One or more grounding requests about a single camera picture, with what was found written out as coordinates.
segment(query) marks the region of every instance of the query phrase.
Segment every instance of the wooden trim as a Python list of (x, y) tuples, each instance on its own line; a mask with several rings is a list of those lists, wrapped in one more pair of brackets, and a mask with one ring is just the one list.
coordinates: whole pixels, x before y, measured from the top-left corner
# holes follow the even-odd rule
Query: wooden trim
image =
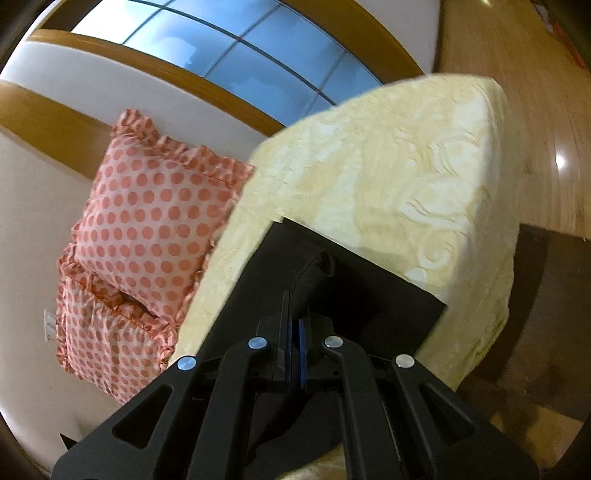
[(109, 125), (5, 80), (0, 126), (89, 179), (111, 141)]
[(210, 103), (267, 137), (284, 127), (266, 113), (212, 82), (132, 48), (60, 30), (37, 30), (28, 41), (75, 48), (133, 67)]
[(332, 35), (382, 83), (423, 75), (396, 38), (355, 0), (281, 0)]

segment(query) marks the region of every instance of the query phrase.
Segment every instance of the white wall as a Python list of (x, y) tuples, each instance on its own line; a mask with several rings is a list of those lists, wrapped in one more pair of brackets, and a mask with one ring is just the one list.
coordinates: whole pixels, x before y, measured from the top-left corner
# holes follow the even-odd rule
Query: white wall
[(0, 411), (29, 455), (51, 469), (65, 452), (60, 432), (80, 440), (118, 408), (63, 371), (55, 346), (44, 341), (43, 309), (55, 311), (56, 261), (90, 180), (5, 130), (0, 178)]
[(115, 124), (124, 110), (137, 108), (152, 118), (162, 134), (204, 144), (218, 155), (243, 161), (266, 138), (163, 80), (75, 48), (26, 41), (14, 51), (0, 79), (108, 125)]
[(356, 0), (406, 49), (424, 73), (433, 71), (441, 0)]

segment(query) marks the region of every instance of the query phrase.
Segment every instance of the window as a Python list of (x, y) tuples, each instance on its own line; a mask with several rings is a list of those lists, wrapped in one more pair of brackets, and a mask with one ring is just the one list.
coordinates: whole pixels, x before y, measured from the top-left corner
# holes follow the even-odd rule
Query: window
[(189, 70), (283, 125), (380, 85), (275, 0), (102, 0), (73, 29)]

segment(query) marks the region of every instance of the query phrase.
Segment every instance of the pillow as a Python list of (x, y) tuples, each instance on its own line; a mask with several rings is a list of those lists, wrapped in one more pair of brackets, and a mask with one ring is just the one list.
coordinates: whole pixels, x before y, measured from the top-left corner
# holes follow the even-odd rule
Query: pillow
[(179, 324), (253, 167), (161, 137), (122, 114), (73, 228), (76, 260)]
[(88, 272), (70, 244), (58, 261), (57, 358), (60, 365), (120, 403), (167, 367), (174, 326)]

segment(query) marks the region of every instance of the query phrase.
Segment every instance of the wooden floor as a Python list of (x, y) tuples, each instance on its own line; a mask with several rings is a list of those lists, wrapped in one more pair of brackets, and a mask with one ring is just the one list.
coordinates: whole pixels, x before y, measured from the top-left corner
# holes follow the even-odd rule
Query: wooden floor
[(493, 77), (523, 126), (520, 221), (591, 238), (591, 74), (530, 0), (443, 0), (438, 71)]

